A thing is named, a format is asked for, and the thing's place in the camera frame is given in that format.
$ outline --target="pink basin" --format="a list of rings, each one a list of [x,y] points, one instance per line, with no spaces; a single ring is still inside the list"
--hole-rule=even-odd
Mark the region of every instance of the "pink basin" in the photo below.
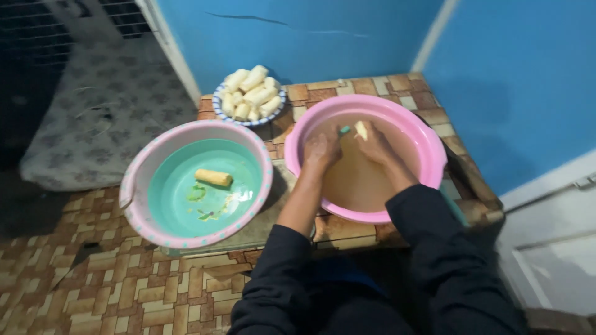
[[[300,175],[303,145],[310,132],[324,120],[344,113],[365,113],[381,118],[401,129],[412,140],[418,152],[420,183],[439,188],[447,156],[434,130],[426,126],[414,113],[392,101],[361,94],[330,98],[306,111],[285,140],[285,163],[291,173]],[[321,202],[321,207],[337,216],[363,224],[377,225],[391,221],[387,211],[355,212],[332,204],[325,198]]]

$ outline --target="tiled counter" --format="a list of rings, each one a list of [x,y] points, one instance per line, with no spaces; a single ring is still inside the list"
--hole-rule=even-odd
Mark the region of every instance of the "tiled counter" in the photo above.
[[[272,193],[245,229],[199,256],[168,257],[132,229],[117,205],[117,188],[73,196],[54,233],[0,245],[0,333],[225,334],[241,297],[239,274],[252,269],[295,178],[285,170],[284,141],[315,103],[342,94],[371,94],[423,117],[451,149],[444,186],[472,227],[503,214],[494,194],[419,74],[330,81],[286,87],[286,111],[255,131],[275,165]],[[215,118],[210,96],[199,119]],[[405,243],[392,225],[363,225],[321,211],[315,219],[316,253]],[[79,262],[84,242],[101,252]]]

